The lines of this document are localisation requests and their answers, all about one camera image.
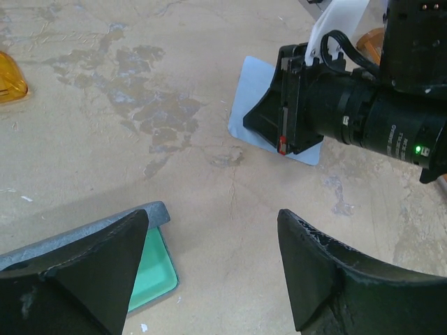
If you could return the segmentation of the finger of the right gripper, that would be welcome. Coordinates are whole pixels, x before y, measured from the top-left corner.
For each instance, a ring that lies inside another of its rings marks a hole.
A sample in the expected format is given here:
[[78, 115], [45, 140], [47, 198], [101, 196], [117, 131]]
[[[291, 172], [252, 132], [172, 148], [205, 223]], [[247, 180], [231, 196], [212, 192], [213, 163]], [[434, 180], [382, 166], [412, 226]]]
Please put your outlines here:
[[243, 126], [267, 142], [277, 152], [279, 143], [279, 115], [281, 109], [281, 81], [272, 78], [266, 92], [243, 118]]

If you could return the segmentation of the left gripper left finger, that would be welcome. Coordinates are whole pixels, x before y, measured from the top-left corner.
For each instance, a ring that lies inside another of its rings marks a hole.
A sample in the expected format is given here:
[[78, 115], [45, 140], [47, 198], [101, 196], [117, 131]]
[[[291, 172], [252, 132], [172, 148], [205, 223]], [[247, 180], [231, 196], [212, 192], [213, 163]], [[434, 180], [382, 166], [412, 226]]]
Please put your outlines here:
[[121, 334], [148, 226], [139, 209], [1, 270], [1, 333]]

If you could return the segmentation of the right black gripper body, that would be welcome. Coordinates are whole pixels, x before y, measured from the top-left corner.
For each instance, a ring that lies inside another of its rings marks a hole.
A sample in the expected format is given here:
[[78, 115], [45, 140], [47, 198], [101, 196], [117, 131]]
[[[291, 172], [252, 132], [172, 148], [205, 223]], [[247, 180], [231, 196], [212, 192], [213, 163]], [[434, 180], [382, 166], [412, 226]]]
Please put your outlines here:
[[306, 64], [307, 44], [286, 45], [277, 60], [277, 152], [300, 154], [325, 136], [349, 144], [349, 73], [344, 54]]

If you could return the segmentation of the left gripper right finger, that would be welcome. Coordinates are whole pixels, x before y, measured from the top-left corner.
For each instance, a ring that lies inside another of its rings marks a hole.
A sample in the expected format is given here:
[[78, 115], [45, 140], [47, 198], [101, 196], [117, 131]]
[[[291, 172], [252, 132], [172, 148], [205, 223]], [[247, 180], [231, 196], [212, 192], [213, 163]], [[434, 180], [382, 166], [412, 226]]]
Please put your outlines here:
[[288, 209], [277, 233], [297, 332], [446, 333], [446, 278], [372, 258]]

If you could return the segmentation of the light blue cleaning cloth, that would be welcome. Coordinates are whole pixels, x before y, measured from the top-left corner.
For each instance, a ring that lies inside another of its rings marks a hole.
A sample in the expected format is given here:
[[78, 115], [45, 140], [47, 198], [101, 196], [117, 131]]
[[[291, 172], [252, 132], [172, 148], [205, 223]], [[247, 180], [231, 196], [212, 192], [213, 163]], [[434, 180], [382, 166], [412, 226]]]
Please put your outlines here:
[[236, 139], [277, 154], [277, 150], [260, 135], [243, 126], [243, 117], [267, 92], [273, 75], [273, 65], [252, 56], [245, 58], [230, 112], [228, 132]]

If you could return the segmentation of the blue-grey glasses case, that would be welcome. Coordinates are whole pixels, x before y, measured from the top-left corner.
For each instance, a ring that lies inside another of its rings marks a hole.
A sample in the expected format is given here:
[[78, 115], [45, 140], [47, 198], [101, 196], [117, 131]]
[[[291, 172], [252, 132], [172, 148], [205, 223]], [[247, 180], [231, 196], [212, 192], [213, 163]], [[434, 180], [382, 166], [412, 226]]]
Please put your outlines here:
[[162, 201], [148, 202], [4, 253], [1, 255], [1, 269], [38, 257], [92, 235], [138, 209], [146, 211], [149, 227], [129, 302], [128, 312], [133, 313], [162, 298], [179, 285], [177, 270], [161, 231], [161, 226], [170, 222], [170, 214]]

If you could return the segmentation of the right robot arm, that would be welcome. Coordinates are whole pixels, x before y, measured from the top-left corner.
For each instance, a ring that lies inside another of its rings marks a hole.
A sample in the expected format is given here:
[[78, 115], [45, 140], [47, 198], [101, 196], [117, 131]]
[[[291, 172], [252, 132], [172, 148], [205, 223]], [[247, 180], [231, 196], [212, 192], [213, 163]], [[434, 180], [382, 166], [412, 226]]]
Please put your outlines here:
[[279, 49], [269, 89], [243, 125], [279, 154], [331, 137], [446, 173], [446, 2], [388, 1], [379, 63], [351, 37], [366, 1], [331, 1], [306, 43]]

